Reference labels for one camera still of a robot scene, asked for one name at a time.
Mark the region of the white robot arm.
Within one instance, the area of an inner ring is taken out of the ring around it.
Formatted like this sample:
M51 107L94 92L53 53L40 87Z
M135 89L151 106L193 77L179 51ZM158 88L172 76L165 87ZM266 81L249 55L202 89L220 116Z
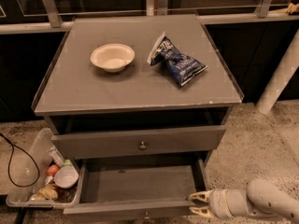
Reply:
M256 107L262 114L270 112L298 66L299 31L293 37L278 68L257 102ZM261 178L251 180L244 189L200 191L191 194L187 200L194 203L206 203L204 207L189 207L191 212L201 217L216 217L221 220L234 217L281 220L284 217L293 224L299 224L299 201Z

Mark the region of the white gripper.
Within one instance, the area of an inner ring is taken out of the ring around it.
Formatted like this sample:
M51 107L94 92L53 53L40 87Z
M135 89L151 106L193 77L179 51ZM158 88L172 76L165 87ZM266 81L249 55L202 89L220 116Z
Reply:
M209 202L208 207L191 206L190 211L200 217L226 220L234 217L230 209L229 199L232 192L228 189L213 189L208 191L195 192L187 197L188 201Z

